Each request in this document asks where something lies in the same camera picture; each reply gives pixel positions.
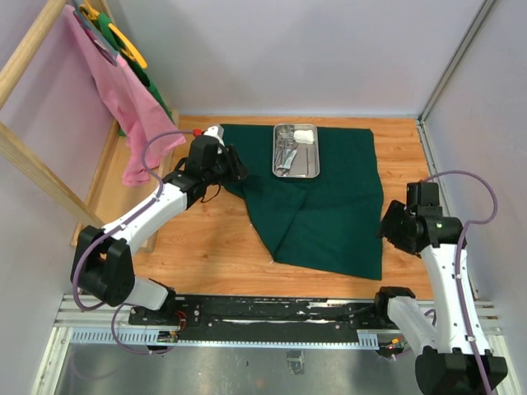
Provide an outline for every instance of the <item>robotic hand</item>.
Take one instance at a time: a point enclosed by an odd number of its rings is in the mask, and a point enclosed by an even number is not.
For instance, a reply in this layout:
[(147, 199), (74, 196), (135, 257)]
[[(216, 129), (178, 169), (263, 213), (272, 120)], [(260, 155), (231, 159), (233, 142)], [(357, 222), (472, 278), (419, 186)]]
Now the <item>robotic hand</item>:
[[(85, 228), (77, 241), (72, 282), (75, 283), (75, 271), (77, 265), (81, 264), (78, 286), (109, 306), (134, 304), (173, 316), (173, 312), (166, 311), (170, 310), (170, 306), (165, 305), (165, 302), (174, 291), (152, 280), (135, 276), (132, 256), (168, 220), (203, 198), (208, 186), (221, 187), (245, 178), (247, 169), (240, 162), (234, 146), (225, 146), (222, 134), (222, 127), (213, 126), (203, 135), (197, 136), (192, 141), (189, 156), (179, 162), (150, 197), (102, 229), (93, 226)], [(137, 216), (147, 205), (151, 206)], [(82, 255), (96, 240), (116, 228), (119, 231), (98, 244), (86, 261), (80, 263)]]
[(421, 257), (431, 279), (437, 328), (425, 319), (408, 288), (383, 287), (375, 297), (377, 314), (395, 323), (416, 354), (417, 383), (425, 395), (485, 393), (482, 372), (491, 389), (507, 374), (505, 359), (492, 356), (479, 324), (466, 240), (460, 259), (455, 256), (462, 229), (458, 218), (443, 216), (438, 184), (414, 183), (408, 184), (406, 206), (391, 202), (377, 235)]

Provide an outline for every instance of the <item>wooden tabletop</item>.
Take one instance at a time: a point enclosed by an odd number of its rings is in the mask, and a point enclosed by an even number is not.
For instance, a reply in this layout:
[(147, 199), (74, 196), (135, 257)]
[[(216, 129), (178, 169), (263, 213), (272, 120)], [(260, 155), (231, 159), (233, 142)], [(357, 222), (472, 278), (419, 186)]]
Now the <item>wooden tabletop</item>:
[[(215, 123), (312, 123), (371, 129), (385, 192), (383, 214), (393, 199), (405, 201), (406, 183), (428, 175), (412, 119), (182, 116), (180, 129)], [(188, 151), (189, 142), (178, 147), (173, 164)], [(215, 192), (215, 187), (210, 188), (208, 198)], [(157, 234), (154, 252), (136, 255), (134, 268), (137, 275), (173, 286), (179, 293), (373, 298), (381, 286), (407, 286), (419, 299), (433, 299), (422, 261), (386, 241), (382, 281), (273, 262), (250, 224), (245, 202), (225, 190), (165, 224)]]

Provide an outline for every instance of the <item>robotic arm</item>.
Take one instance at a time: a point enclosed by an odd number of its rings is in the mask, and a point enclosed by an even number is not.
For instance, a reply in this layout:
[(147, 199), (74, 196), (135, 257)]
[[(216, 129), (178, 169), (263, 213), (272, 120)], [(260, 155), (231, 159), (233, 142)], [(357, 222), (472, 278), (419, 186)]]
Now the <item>robotic arm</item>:
[(484, 393), (479, 362), (492, 389), (507, 374), (505, 359), (492, 356), (479, 324), (467, 273), (466, 240), (456, 270), (462, 229), (458, 218), (443, 216), (438, 184), (413, 183), (407, 187), (406, 205), (391, 202), (378, 233), (397, 249), (421, 257), (431, 279), (437, 328), (424, 318), (408, 288), (383, 287), (375, 297), (378, 315), (397, 325), (416, 354), (417, 383), (425, 395)]
[[(190, 146), (188, 158), (181, 160), (176, 169), (163, 179), (161, 194), (160, 186), (117, 221), (102, 229), (93, 226), (85, 228), (77, 241), (71, 280), (86, 249), (104, 234), (120, 227), (88, 255), (78, 277), (79, 287), (112, 307), (126, 303), (160, 312), (168, 309), (165, 302), (174, 291), (135, 276), (132, 256), (168, 220), (203, 198), (208, 186), (221, 187), (245, 178), (247, 169), (240, 162), (234, 146), (225, 146), (222, 134), (220, 126), (213, 126), (197, 136)], [(127, 220), (144, 209), (152, 199), (156, 200), (154, 204), (127, 224)]]

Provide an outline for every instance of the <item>silver tray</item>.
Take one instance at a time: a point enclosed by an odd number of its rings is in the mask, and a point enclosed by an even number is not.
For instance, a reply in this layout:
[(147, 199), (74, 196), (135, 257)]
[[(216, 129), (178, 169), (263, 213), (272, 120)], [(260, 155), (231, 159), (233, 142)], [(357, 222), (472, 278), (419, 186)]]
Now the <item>silver tray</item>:
[[(311, 130), (313, 144), (298, 143), (297, 130)], [(319, 135), (315, 125), (280, 123), (273, 129), (273, 173), (277, 177), (313, 179), (320, 173)]]

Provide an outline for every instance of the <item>yellow clip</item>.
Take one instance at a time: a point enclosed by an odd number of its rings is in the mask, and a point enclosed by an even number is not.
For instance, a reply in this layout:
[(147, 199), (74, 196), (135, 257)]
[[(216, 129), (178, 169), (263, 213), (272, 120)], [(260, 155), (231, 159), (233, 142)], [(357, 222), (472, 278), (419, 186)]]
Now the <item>yellow clip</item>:
[[(86, 18), (88, 18), (91, 22), (97, 21), (99, 17), (99, 12), (91, 6), (90, 0), (85, 0), (86, 4), (82, 4), (79, 7), (79, 10), (84, 14)], [(139, 63), (139, 66), (142, 69), (145, 69), (148, 67), (147, 61), (144, 59), (144, 57), (139, 53), (138, 49), (135, 48), (135, 46), (130, 42), (129, 39), (126, 38), (126, 36), (121, 33), (121, 30), (117, 28), (116, 25), (113, 23), (110, 23), (108, 27), (117, 35), (121, 41), (123, 41), (124, 48), (121, 48), (121, 52), (126, 55), (131, 61)]]

